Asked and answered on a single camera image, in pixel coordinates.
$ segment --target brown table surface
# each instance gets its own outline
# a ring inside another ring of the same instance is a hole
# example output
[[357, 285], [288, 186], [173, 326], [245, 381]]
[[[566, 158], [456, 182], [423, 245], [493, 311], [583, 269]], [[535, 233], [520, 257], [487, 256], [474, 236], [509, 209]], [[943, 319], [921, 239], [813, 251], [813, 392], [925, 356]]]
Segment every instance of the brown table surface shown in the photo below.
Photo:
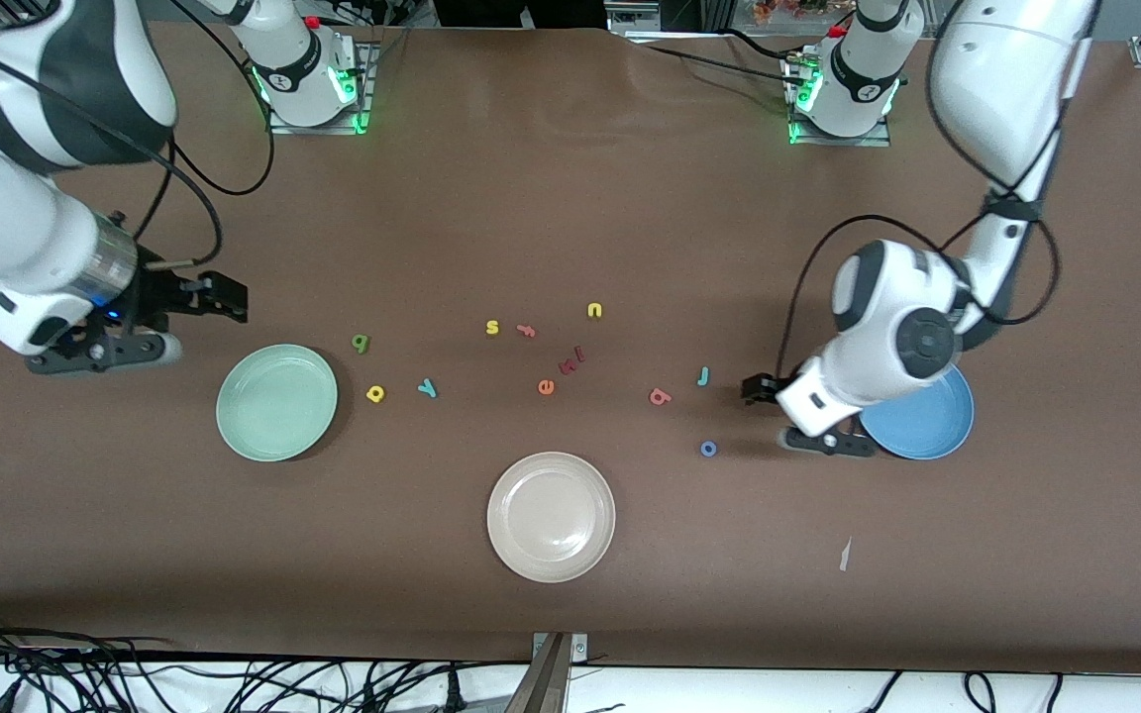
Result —
[[[194, 26], [153, 33], [181, 144], [222, 181], [257, 176], [235, 70]], [[1141, 71], [1122, 46], [1095, 47], [1069, 116], [1059, 297], [964, 356], [977, 426], [932, 463], [780, 451], [779, 411], [737, 398], [825, 229], [882, 212], [941, 237], [978, 208], [922, 82], [892, 148], [848, 149], [787, 145], [768, 80], [602, 32], [414, 32], [380, 76], [371, 133], [282, 137], [266, 188], [213, 196], [249, 325], [177, 317], [183, 363], [99, 379], [35, 378], [0, 345], [0, 619], [232, 653], [520, 658], [569, 629], [613, 663], [1141, 672]], [[136, 221], [159, 176], [63, 186]], [[857, 227], [820, 258], [792, 359], [833, 335], [833, 272], [875, 237], [901, 238]], [[173, 186], [146, 242], [208, 241]], [[1020, 310], [1039, 241], [1027, 260]], [[215, 400], [276, 342], [321, 351], [341, 403], [307, 454], [258, 464]], [[539, 451], [588, 457], [620, 510], [602, 562], [563, 585], [508, 572], [485, 530], [495, 479]]]

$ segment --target light green plate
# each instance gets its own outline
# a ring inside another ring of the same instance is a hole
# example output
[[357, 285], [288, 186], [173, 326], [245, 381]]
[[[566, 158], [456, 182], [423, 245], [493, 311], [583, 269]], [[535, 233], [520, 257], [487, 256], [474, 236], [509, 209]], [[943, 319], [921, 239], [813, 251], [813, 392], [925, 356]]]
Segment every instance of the light green plate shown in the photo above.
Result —
[[241, 359], [213, 407], [227, 446], [262, 462], [314, 446], [335, 411], [337, 378], [329, 363], [297, 343], [276, 343]]

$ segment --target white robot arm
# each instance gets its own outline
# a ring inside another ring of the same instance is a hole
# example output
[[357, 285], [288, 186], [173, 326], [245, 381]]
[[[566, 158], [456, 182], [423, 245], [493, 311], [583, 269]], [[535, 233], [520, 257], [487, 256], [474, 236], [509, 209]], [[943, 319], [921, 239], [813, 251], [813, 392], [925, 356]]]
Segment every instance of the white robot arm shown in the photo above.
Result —
[[832, 298], [837, 338], [776, 394], [806, 435], [933, 383], [1000, 329], [1094, 10], [1095, 0], [982, 0], [948, 18], [933, 55], [934, 110], [986, 169], [987, 214], [961, 260], [879, 240], [841, 266]]
[[847, 35], [816, 47], [820, 84], [800, 97], [798, 110], [830, 136], [864, 136], [888, 113], [922, 35], [919, 0], [860, 0]]
[[[204, 1], [234, 26], [282, 119], [319, 123], [343, 107], [331, 63], [340, 41], [314, 33], [291, 0]], [[176, 125], [176, 99], [135, 0], [63, 0], [44, 17], [0, 27], [0, 64], [50, 87], [145, 149], [162, 148]], [[218, 273], [186, 281], [146, 269], [160, 257], [49, 179], [63, 170], [144, 160], [139, 149], [0, 67], [0, 341], [32, 357], [29, 368], [121, 365], [114, 354], [126, 350], [114, 348], [116, 338], [104, 330], [118, 326], [127, 338], [136, 326], [159, 334], [148, 342], [136, 338], [136, 359], [168, 363], [178, 345], [162, 334], [164, 311], [248, 319], [244, 285]], [[87, 331], [78, 339], [82, 348], [55, 354], [75, 330]]]

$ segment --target beige plate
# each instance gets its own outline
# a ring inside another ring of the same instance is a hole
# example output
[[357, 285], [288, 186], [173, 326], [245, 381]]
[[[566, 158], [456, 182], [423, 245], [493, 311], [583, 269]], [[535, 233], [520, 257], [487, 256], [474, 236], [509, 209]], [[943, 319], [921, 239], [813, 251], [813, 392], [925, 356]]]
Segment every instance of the beige plate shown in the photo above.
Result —
[[615, 497], [583, 457], [527, 455], [495, 484], [487, 532], [495, 554], [517, 574], [535, 582], [570, 582], [610, 546]]

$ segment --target green led light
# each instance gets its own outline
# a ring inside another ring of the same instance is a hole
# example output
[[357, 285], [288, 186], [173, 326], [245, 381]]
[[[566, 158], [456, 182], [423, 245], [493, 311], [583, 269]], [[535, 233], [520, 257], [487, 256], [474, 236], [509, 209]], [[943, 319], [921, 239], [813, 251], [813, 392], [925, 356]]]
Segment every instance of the green led light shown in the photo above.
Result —
[[355, 82], [346, 76], [345, 72], [338, 72], [332, 67], [329, 67], [329, 78], [330, 81], [334, 82], [337, 99], [341, 100], [342, 104], [350, 104], [355, 99]]
[[259, 74], [253, 71], [251, 71], [250, 74], [253, 75], [253, 81], [258, 82], [258, 96], [261, 96], [262, 103], [270, 104], [272, 98], [270, 96], [267, 96], [267, 86], [262, 84], [262, 78], [260, 78]]
[[897, 98], [897, 90], [900, 89], [900, 80], [892, 82], [891, 90], [888, 91], [888, 103], [883, 104], [883, 116], [891, 112], [891, 100]]
[[811, 112], [812, 103], [816, 102], [816, 94], [822, 90], [823, 82], [820, 72], [812, 72], [812, 78], [804, 82], [804, 87], [800, 90], [799, 103], [796, 104], [801, 112]]

